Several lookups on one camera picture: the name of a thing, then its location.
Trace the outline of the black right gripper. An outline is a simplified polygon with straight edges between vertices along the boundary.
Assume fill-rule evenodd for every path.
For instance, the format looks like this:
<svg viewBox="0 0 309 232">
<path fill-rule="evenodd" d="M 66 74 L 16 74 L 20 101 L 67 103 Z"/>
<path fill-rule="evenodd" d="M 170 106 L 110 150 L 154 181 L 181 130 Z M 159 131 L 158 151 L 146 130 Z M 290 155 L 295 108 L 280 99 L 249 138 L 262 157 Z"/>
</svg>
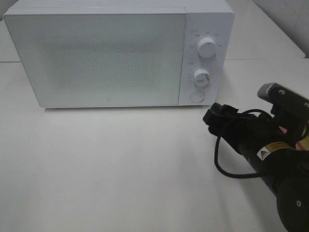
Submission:
<svg viewBox="0 0 309 232">
<path fill-rule="evenodd" d="M 256 116 L 246 114 L 238 117 L 239 115 L 237 108 L 214 103 L 203 116 L 203 121 L 212 135 L 220 135 L 238 154 L 241 154 L 238 143 L 245 135 L 245 132 L 241 132 L 241 127 L 245 122 L 256 119 Z"/>
</svg>

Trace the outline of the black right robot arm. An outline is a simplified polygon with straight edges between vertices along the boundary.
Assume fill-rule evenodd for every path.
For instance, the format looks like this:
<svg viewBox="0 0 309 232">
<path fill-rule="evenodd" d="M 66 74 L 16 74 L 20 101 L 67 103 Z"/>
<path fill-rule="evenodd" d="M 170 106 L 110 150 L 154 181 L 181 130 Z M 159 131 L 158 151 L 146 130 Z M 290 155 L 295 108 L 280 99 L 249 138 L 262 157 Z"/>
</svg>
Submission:
<svg viewBox="0 0 309 232">
<path fill-rule="evenodd" d="M 309 153 L 296 150 L 295 139 L 280 131 L 274 118 L 260 109 L 242 113 L 230 105 L 214 103 L 203 116 L 217 137 L 214 164 L 234 179 L 261 178 L 276 197 L 277 211 L 289 232 L 309 230 Z M 254 173 L 233 174 L 219 164 L 219 143 L 224 139 L 243 156 Z"/>
</svg>

